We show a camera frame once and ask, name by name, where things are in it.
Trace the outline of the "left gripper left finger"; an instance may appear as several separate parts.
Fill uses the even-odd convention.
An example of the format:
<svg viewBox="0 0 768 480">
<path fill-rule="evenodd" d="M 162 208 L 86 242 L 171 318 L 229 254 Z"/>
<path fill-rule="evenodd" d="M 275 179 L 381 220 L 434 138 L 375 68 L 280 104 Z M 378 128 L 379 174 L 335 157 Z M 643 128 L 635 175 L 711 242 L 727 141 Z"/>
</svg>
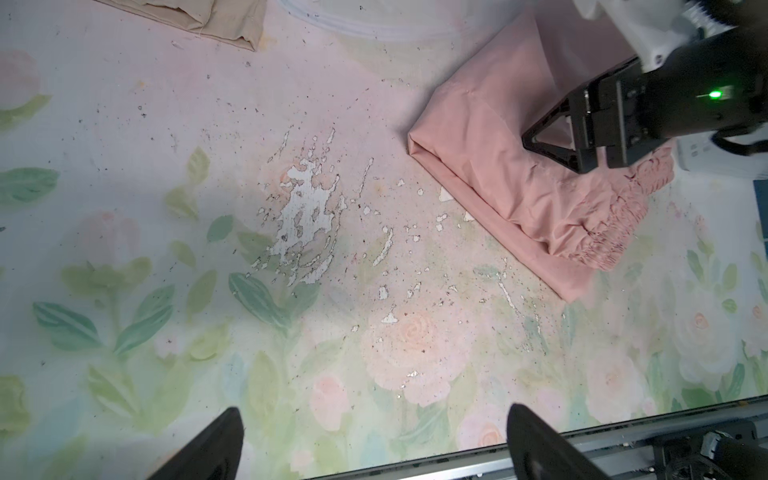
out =
<svg viewBox="0 0 768 480">
<path fill-rule="evenodd" d="M 229 407 L 148 479 L 233 480 L 242 458 L 244 437 L 240 410 Z"/>
</svg>

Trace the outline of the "pink shorts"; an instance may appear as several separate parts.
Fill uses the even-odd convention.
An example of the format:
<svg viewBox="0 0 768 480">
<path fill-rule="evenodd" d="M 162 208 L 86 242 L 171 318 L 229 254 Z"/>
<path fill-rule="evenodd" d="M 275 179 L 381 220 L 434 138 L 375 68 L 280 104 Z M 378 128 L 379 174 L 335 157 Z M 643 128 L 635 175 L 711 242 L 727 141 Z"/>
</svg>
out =
<svg viewBox="0 0 768 480">
<path fill-rule="evenodd" d="M 525 149 L 523 131 L 557 98 L 531 9 L 433 93 L 408 152 L 561 299 L 614 268 L 674 177 L 671 144 L 628 168 L 577 174 Z"/>
</svg>

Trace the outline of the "beige shorts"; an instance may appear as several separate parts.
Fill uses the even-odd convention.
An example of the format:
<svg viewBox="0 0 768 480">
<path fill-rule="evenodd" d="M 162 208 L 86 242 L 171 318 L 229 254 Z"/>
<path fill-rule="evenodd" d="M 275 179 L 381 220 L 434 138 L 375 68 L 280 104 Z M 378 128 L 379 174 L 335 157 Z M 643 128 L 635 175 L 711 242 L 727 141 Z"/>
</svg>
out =
<svg viewBox="0 0 768 480">
<path fill-rule="evenodd" d="M 100 0 L 162 24 L 256 51 L 267 2 L 261 0 Z"/>
</svg>

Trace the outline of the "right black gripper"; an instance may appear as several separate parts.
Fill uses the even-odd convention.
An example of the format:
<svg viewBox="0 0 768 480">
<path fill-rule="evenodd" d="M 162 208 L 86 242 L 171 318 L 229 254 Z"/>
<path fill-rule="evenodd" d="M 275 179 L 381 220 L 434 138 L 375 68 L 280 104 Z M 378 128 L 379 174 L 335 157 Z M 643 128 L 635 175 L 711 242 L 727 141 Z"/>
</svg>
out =
<svg viewBox="0 0 768 480">
<path fill-rule="evenodd" d="M 737 136 L 756 131 L 756 31 L 731 29 L 684 45 L 658 69 L 635 73 L 606 85 L 621 96 L 617 126 L 598 114 L 594 132 L 602 136 L 610 168 L 637 163 L 670 139 L 707 133 L 720 149 L 739 156 L 756 154 L 756 144 Z M 565 138 L 548 139 L 556 123 L 569 128 Z M 546 157 L 576 174 L 594 170 L 594 133 L 590 94 L 575 89 L 521 137 L 526 150 Z"/>
</svg>

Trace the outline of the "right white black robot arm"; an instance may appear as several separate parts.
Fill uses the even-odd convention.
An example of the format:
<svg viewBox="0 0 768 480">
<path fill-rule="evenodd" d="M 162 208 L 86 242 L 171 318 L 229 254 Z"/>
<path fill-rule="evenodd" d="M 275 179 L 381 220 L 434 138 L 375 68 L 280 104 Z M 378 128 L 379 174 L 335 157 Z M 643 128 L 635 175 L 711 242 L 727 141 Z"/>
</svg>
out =
<svg viewBox="0 0 768 480">
<path fill-rule="evenodd" d="M 577 174 L 630 167 L 667 141 L 709 133 L 737 156 L 767 150 L 735 137 L 767 121 L 764 1 L 579 1 L 606 15 L 634 57 L 581 84 L 522 136 L 526 150 Z"/>
</svg>

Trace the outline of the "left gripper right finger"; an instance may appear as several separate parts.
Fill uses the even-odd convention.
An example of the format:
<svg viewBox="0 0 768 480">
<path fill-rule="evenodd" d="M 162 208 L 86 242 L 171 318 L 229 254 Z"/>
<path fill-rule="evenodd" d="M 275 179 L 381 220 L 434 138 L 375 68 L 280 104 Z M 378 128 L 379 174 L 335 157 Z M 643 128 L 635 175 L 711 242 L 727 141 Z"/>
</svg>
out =
<svg viewBox="0 0 768 480">
<path fill-rule="evenodd" d="M 511 405 L 506 431 L 518 479 L 609 479 L 598 466 L 523 404 Z"/>
</svg>

